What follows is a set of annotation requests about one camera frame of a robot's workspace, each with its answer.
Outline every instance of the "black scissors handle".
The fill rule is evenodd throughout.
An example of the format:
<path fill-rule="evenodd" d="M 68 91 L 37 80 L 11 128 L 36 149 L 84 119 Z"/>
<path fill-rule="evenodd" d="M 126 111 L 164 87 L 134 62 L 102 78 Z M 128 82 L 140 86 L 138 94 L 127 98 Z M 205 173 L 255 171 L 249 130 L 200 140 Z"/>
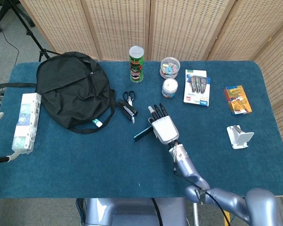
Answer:
<path fill-rule="evenodd" d="M 127 91 L 123 93 L 123 99 L 125 101 L 128 101 L 129 97 L 131 98 L 131 101 L 133 102 L 135 99 L 135 93 L 132 90 L 129 91 L 129 93 Z"/>

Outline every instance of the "blue felt surface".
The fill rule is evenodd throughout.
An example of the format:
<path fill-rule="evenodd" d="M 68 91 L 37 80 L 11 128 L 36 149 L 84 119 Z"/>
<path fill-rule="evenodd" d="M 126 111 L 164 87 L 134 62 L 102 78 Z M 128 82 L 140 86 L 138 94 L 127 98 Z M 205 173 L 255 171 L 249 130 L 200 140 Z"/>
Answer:
<path fill-rule="evenodd" d="M 95 134 L 70 132 L 41 108 L 34 151 L 0 164 L 0 197 L 170 197 L 184 196 L 188 185 L 173 175 L 173 163 L 162 145 L 148 135 L 133 137 L 149 126 L 149 105 L 163 103 L 198 172 L 211 187 L 245 195 L 254 187 L 283 195 L 283 143 L 263 77 L 250 61 L 181 62 L 176 96 L 161 95 L 160 62 L 145 62 L 144 80 L 129 79 L 128 62 L 100 62 L 117 99 L 134 90 L 139 113 L 133 125 L 116 109 L 109 125 Z M 10 82 L 35 82 L 38 63 L 17 65 Z M 184 70 L 207 70 L 211 78 L 209 107 L 184 104 Z M 232 116 L 224 95 L 227 86 L 242 85 L 253 112 Z M 11 154 L 22 93 L 34 88 L 7 88 L 1 110 L 0 155 Z M 249 147 L 233 150 L 226 127 L 240 125 L 255 133 Z"/>

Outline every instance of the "pringles can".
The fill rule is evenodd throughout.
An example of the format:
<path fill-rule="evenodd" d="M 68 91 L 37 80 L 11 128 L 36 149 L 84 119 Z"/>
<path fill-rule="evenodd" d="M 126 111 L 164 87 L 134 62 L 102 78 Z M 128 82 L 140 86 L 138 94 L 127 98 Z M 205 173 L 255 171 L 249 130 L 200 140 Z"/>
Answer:
<path fill-rule="evenodd" d="M 143 55 L 144 50 L 140 46 L 132 46 L 129 50 L 130 79 L 133 82 L 140 82 L 143 79 Z"/>

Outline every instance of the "packaged item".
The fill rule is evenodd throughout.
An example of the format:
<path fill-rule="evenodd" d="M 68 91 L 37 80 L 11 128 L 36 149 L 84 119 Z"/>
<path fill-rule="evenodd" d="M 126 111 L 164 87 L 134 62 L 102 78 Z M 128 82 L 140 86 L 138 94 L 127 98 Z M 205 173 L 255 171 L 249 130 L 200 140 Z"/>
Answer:
<path fill-rule="evenodd" d="M 143 79 L 143 55 L 144 50 L 140 46 L 132 46 L 129 50 L 130 79 L 133 82 L 140 82 Z"/>
<path fill-rule="evenodd" d="M 177 88 L 178 83 L 175 79 L 166 79 L 162 84 L 161 93 L 166 98 L 172 98 L 175 96 Z"/>
<path fill-rule="evenodd" d="M 207 71 L 185 70 L 183 101 L 195 105 L 209 105 L 210 78 Z"/>
<path fill-rule="evenodd" d="M 37 134 L 38 120 L 41 106 L 41 95 L 25 93 L 22 95 L 18 123 L 16 125 L 12 150 L 21 154 L 33 151 Z"/>
<path fill-rule="evenodd" d="M 174 57 L 166 57 L 161 61 L 159 73 L 164 79 L 174 79 L 178 75 L 180 62 Z"/>
<path fill-rule="evenodd" d="M 250 103 L 242 86 L 226 87 L 225 96 L 232 115 L 251 113 Z"/>

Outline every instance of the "small box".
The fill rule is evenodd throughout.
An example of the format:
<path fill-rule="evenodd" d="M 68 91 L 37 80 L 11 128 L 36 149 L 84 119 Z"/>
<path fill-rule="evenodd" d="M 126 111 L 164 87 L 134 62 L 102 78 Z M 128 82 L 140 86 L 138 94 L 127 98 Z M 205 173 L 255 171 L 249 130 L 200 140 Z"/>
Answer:
<path fill-rule="evenodd" d="M 251 113 L 250 103 L 242 86 L 226 87 L 225 96 L 232 115 Z"/>
<path fill-rule="evenodd" d="M 209 105 L 210 78 L 207 71 L 185 70 L 183 101 L 195 105 Z"/>

